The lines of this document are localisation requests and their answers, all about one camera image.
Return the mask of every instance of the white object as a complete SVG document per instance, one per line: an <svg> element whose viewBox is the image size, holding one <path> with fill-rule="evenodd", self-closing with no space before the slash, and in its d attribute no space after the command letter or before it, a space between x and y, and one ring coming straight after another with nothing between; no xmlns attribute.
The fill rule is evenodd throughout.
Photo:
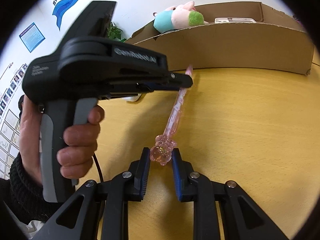
<svg viewBox="0 0 320 240"><path fill-rule="evenodd" d="M28 240L31 240L34 235L43 227L44 223L38 220L32 220L28 225L20 222L20 220L16 217L16 215L11 211L11 209L6 205L8 212L12 216L13 220L16 222L17 226L23 232L23 234L27 237Z"/></svg>
<svg viewBox="0 0 320 240"><path fill-rule="evenodd" d="M215 18L214 23L255 23L252 18Z"/></svg>
<svg viewBox="0 0 320 240"><path fill-rule="evenodd" d="M123 98L123 100L128 102L135 102L141 97L141 95L142 94L138 94L137 96L134 96L134 97L126 97L126 98Z"/></svg>

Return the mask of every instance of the finger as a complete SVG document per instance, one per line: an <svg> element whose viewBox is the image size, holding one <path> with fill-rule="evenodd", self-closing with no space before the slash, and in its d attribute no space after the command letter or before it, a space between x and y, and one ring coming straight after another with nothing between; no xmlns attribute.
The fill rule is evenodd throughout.
<svg viewBox="0 0 320 240"><path fill-rule="evenodd" d="M88 115L88 122L98 124L104 119L104 110L101 106L95 106Z"/></svg>
<svg viewBox="0 0 320 240"><path fill-rule="evenodd" d="M57 160L62 166L73 166L90 160L97 150L97 142L91 146L69 146L61 149Z"/></svg>
<svg viewBox="0 0 320 240"><path fill-rule="evenodd" d="M42 114L39 112L38 106L34 104L26 95L23 98L23 109L21 115L21 126L25 121L30 123L36 122L40 124Z"/></svg>
<svg viewBox="0 0 320 240"><path fill-rule="evenodd" d="M90 146L95 143L100 133L100 125L90 123L68 127L63 139L69 146Z"/></svg>
<svg viewBox="0 0 320 240"><path fill-rule="evenodd" d="M85 163L60 168L63 177L67 179L79 179L87 174L93 163L92 158Z"/></svg>

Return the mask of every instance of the black sleeve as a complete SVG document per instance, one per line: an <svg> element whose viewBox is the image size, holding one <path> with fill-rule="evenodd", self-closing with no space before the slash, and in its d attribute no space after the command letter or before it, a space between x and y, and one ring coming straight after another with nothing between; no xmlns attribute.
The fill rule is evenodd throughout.
<svg viewBox="0 0 320 240"><path fill-rule="evenodd" d="M61 206L61 203L49 203L43 199L42 187L38 186L22 166L18 154L10 169L10 180L0 179L0 194L23 223L31 220L46 222Z"/></svg>

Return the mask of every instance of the green plant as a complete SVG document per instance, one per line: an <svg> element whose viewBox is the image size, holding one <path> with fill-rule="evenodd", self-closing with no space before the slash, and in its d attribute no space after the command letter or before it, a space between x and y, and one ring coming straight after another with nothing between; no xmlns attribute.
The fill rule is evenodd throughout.
<svg viewBox="0 0 320 240"><path fill-rule="evenodd" d="M123 30L117 28L117 26L115 26L113 22L110 22L110 25L107 28L107 37L113 41L119 40L120 42L125 42L127 39L121 39L122 32Z"/></svg>

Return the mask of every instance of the pink plush toy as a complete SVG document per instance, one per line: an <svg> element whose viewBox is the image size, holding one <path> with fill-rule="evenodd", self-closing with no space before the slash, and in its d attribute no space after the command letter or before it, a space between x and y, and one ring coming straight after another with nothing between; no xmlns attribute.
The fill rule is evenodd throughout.
<svg viewBox="0 0 320 240"><path fill-rule="evenodd" d="M155 16L153 26L160 33L208 24L204 21L203 15L196 11L194 1L171 6L160 13L154 13L153 16Z"/></svg>

